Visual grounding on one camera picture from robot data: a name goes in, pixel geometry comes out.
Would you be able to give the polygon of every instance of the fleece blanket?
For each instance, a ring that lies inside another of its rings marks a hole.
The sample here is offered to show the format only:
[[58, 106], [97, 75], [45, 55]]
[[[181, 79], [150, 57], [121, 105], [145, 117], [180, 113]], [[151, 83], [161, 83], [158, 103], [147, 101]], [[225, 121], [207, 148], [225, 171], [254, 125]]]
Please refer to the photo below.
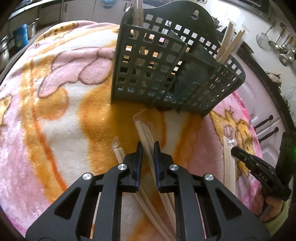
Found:
[[[109, 23], [58, 24], [27, 49], [1, 85], [0, 205], [22, 235], [83, 173], [102, 174], [118, 163], [112, 151], [115, 137], [125, 153], [136, 150], [133, 116], [146, 106], [110, 104], [118, 31]], [[156, 108], [143, 115], [160, 133], [162, 152], [192, 174], [212, 173], [223, 183], [223, 136], [262, 158], [236, 92], [203, 119]], [[259, 182], [241, 162], [237, 172], [236, 196], [260, 213]], [[141, 185], [170, 226], [146, 162]], [[123, 241], [163, 240], [133, 194], [123, 195], [121, 226]]]

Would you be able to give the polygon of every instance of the utensil holder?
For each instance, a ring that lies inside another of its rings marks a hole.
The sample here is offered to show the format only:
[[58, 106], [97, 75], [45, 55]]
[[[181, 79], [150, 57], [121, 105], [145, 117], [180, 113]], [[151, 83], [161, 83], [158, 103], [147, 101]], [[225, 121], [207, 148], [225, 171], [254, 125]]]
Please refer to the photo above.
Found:
[[245, 80], [231, 56], [216, 62], [220, 44], [209, 13], [189, 1], [144, 9], [144, 27], [132, 25], [132, 8], [121, 21], [111, 103], [126, 100], [206, 116]]

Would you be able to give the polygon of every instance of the stainless steel pot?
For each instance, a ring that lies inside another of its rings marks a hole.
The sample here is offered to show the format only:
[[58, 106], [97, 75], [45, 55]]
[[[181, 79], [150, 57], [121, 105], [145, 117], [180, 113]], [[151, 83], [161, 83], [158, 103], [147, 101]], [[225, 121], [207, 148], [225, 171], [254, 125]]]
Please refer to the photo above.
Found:
[[0, 72], [2, 72], [9, 61], [9, 52], [7, 49], [7, 43], [9, 41], [9, 37], [5, 36], [0, 41]]
[[37, 18], [34, 22], [27, 24], [27, 34], [28, 34], [28, 39], [33, 38], [33, 36], [36, 33], [36, 25], [37, 21], [39, 18]]

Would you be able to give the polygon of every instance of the cabinet handle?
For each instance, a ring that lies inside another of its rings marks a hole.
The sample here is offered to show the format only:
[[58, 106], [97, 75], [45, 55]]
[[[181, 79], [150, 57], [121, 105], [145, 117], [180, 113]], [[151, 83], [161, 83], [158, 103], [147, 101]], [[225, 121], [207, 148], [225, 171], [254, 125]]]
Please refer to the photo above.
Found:
[[274, 133], [278, 132], [279, 131], [279, 128], [276, 127], [272, 132], [268, 133], [266, 136], [258, 139], [259, 143], [261, 143], [261, 141], [264, 141], [266, 140], [267, 138], [271, 137]]
[[265, 123], [271, 121], [273, 119], [273, 115], [270, 115], [267, 119], [263, 120], [262, 122], [260, 122], [258, 125], [254, 126], [254, 129], [256, 130], [257, 128], [259, 128], [260, 126], [263, 126]]

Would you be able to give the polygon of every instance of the kitchen cabinet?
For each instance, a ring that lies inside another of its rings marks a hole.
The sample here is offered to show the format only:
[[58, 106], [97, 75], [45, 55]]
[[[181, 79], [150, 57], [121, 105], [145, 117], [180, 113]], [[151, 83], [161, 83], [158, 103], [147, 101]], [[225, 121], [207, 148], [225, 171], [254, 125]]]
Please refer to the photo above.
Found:
[[237, 89], [237, 92], [246, 105], [251, 116], [252, 125], [256, 126], [266, 120], [265, 124], [256, 128], [256, 133], [258, 134], [276, 122], [280, 116], [271, 97], [258, 77], [237, 55], [234, 57], [241, 64], [246, 74], [246, 80]]
[[124, 11], [130, 6], [131, 1], [117, 0], [113, 7], [106, 9], [103, 1], [96, 1], [93, 21], [120, 24]]
[[64, 2], [63, 22], [93, 20], [96, 0], [73, 0]]
[[[285, 131], [283, 122], [281, 121], [281, 119], [278, 119], [268, 128], [264, 129], [259, 134], [257, 134], [258, 139], [262, 139], [266, 137], [266, 135], [268, 135], [269, 133], [274, 132], [275, 130], [277, 132], [272, 134], [267, 139], [262, 140], [260, 143], [263, 160], [272, 165], [273, 167], [276, 166], [277, 160], [279, 158], [279, 147], [281, 145], [281, 137], [283, 132]], [[289, 187], [291, 188], [291, 190], [293, 190], [293, 178], [289, 184]]]
[[40, 25], [60, 21], [61, 3], [41, 8]]

